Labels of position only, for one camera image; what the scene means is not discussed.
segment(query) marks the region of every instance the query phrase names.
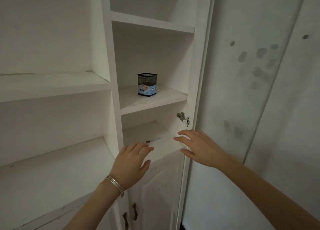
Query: brass handle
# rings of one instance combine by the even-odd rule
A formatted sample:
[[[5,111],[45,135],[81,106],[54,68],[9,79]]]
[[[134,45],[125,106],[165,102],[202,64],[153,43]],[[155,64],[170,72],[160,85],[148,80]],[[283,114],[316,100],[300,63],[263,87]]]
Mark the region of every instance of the brass handle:
[[[137,204],[134,203],[134,204],[132,205],[132,207],[133,207],[133,210],[134,210],[134,218],[133,218],[133,220],[135,221],[135,220],[138,219],[138,212],[137,212],[137,209],[136,209]]]
[[[124,225],[125,225],[125,229],[124,230],[128,230],[129,223],[128,223],[128,220],[127,220],[127,213],[125,212],[122,216],[124,218]]]

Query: silver bracelet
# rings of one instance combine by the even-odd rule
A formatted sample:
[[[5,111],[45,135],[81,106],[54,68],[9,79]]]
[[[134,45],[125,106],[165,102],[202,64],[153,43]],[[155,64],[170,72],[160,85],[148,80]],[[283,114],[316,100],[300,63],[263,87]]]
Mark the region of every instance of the silver bracelet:
[[[112,178],[110,175],[108,175],[106,177],[106,179],[110,180],[118,188],[118,190],[120,191],[120,194],[121,194],[121,198],[122,198],[125,195],[125,193],[123,192],[123,189],[119,185],[119,183],[114,178]]]

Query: hinge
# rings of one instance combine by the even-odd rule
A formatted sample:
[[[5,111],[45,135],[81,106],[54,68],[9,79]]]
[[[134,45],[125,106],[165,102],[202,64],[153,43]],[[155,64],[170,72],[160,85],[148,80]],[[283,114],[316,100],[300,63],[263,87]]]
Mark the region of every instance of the hinge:
[[[189,127],[190,125],[190,121],[189,121],[189,117],[186,118],[186,114],[181,112],[181,113],[177,113],[177,117],[182,121],[186,123],[186,126]]]

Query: blue label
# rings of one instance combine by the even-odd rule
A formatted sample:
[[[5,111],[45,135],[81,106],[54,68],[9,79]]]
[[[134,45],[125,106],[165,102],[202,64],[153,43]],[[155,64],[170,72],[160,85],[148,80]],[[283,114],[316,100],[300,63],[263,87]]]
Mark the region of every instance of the blue label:
[[[144,95],[153,95],[157,92],[157,85],[146,86],[144,84],[138,85],[138,93]]]

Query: mesh basket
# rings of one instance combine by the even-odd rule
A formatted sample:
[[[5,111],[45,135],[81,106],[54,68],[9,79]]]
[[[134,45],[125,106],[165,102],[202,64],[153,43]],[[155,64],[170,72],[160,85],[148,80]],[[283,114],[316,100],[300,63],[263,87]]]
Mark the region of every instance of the mesh basket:
[[[157,74],[140,73],[138,74],[138,94],[152,96],[157,93]]]

